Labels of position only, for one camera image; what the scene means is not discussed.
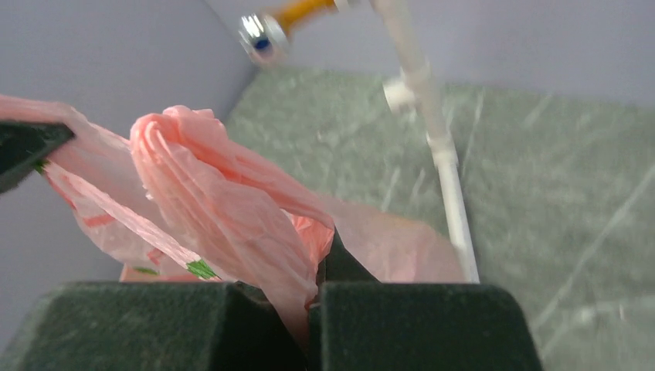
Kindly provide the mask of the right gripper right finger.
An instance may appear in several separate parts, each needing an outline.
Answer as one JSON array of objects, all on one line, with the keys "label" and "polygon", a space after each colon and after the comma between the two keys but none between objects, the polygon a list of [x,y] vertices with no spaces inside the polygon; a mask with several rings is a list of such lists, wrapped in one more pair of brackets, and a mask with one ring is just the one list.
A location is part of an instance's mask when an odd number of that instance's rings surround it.
[{"label": "right gripper right finger", "polygon": [[489,284],[386,284],[339,235],[309,310],[310,370],[540,370],[517,300]]}]

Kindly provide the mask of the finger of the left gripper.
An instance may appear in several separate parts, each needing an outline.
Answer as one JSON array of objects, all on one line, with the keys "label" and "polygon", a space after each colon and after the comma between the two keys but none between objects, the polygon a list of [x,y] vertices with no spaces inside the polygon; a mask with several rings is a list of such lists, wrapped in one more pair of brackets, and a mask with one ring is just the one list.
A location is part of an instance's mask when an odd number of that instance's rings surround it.
[{"label": "finger of the left gripper", "polygon": [[1,194],[17,188],[32,172],[42,172],[47,157],[74,138],[64,123],[2,120]]}]

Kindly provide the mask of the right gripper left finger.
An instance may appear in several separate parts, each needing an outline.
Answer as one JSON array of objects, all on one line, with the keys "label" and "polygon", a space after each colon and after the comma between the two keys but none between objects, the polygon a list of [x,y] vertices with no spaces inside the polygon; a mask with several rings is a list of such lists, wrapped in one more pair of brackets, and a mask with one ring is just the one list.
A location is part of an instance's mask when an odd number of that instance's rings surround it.
[{"label": "right gripper left finger", "polygon": [[303,370],[272,306],[238,284],[76,282],[42,297],[3,370]]}]

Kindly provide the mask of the pink plastic bag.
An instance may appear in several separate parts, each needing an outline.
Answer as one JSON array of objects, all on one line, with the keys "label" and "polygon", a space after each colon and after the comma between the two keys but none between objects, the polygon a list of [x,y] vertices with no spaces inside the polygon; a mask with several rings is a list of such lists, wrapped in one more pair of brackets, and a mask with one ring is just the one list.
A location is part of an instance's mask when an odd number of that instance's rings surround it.
[{"label": "pink plastic bag", "polygon": [[145,115],[129,138],[54,102],[4,96],[1,116],[74,132],[44,174],[104,253],[156,279],[259,288],[301,345],[309,341],[319,265],[338,237],[380,281],[466,279],[454,248],[432,227],[317,196],[232,141],[209,109]]}]

